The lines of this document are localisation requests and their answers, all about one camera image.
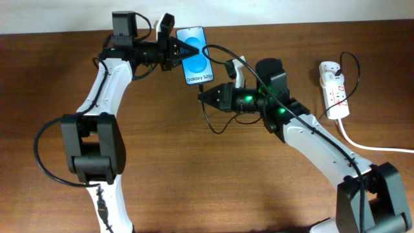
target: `wooden table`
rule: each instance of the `wooden table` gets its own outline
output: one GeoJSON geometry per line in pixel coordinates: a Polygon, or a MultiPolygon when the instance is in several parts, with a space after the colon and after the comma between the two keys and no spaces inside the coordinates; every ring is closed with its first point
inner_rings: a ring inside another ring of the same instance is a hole
{"type": "MultiPolygon", "coordinates": [[[[245,55],[255,65],[281,58],[291,96],[314,115],[324,110],[318,66],[354,52],[362,66],[358,91],[344,120],[349,136],[369,146],[414,148],[414,21],[308,23],[206,28],[209,43],[245,55]]],[[[36,132],[48,120],[74,113],[96,77],[91,58],[108,31],[0,37],[0,231],[98,232],[87,192],[47,178],[32,152],[36,132]]],[[[211,50],[217,59],[228,59],[211,50]]],[[[231,81],[214,66],[213,87],[231,81]]],[[[349,93],[356,67],[344,59],[349,93]]],[[[247,85],[254,78],[245,72],[247,85]]],[[[156,70],[127,88],[118,123],[127,148],[123,175],[128,215],[138,232],[248,232],[306,226],[335,215],[336,192],[295,149],[263,123],[231,123],[213,134],[186,85],[181,67],[156,70]]],[[[207,109],[214,127],[232,114],[207,109]]],[[[243,116],[240,120],[254,120],[243,116]]],[[[321,124],[340,136],[332,120],[321,124]]],[[[390,162],[404,180],[414,211],[414,155],[359,150],[376,164],[390,162]]],[[[41,139],[45,165],[77,181],[65,162],[59,127],[41,139]]]]}

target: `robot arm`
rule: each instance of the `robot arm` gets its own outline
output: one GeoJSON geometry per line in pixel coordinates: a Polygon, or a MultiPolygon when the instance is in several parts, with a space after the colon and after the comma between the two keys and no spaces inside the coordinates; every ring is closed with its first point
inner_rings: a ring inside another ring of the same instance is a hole
{"type": "Polygon", "coordinates": [[[163,71],[171,70],[182,59],[199,52],[169,37],[174,25],[170,14],[164,14],[159,21],[156,41],[136,40],[135,15],[113,12],[113,46],[104,47],[100,53],[98,75],[77,114],[65,115],[61,121],[69,170],[82,183],[99,184],[87,190],[101,233],[134,232],[122,194],[126,150],[116,114],[127,86],[135,79],[136,68],[141,64],[159,64],[163,71]],[[98,134],[99,141],[84,142],[83,138],[91,134],[98,134]]]}
{"type": "MultiPolygon", "coordinates": [[[[365,190],[376,194],[368,201],[364,195],[365,232],[407,232],[412,228],[411,215],[402,179],[389,163],[380,166],[362,158],[327,132],[310,111],[290,97],[287,75],[280,60],[269,58],[256,65],[256,73],[276,98],[304,123],[316,128],[343,149],[360,170],[365,190]]],[[[311,233],[360,233],[360,180],[355,169],[340,151],[299,122],[285,108],[256,89],[237,88],[234,83],[222,83],[199,94],[199,100],[224,112],[261,114],[269,133],[274,133],[306,156],[337,189],[336,218],[317,223],[311,233]]]]}

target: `power strip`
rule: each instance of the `power strip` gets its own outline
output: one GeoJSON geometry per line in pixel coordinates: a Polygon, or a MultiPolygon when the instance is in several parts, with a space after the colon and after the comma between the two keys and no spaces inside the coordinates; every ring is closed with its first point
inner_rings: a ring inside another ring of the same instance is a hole
{"type": "MultiPolygon", "coordinates": [[[[338,63],[333,61],[324,61],[319,66],[320,83],[323,89],[323,97],[325,98],[326,109],[337,104],[346,98],[345,87],[343,85],[344,77],[340,73],[336,73],[341,69],[338,63]]],[[[327,112],[327,116],[331,120],[338,120],[349,115],[348,101],[332,107],[327,112]]]]}

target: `blue phone screen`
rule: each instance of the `blue phone screen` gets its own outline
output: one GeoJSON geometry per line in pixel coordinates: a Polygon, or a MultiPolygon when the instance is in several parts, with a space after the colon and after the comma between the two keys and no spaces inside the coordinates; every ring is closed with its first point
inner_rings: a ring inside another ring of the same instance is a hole
{"type": "Polygon", "coordinates": [[[202,27],[193,27],[177,30],[177,39],[200,50],[198,55],[182,61],[184,77],[188,85],[210,82],[214,79],[212,65],[201,52],[206,45],[206,36],[202,27]]]}

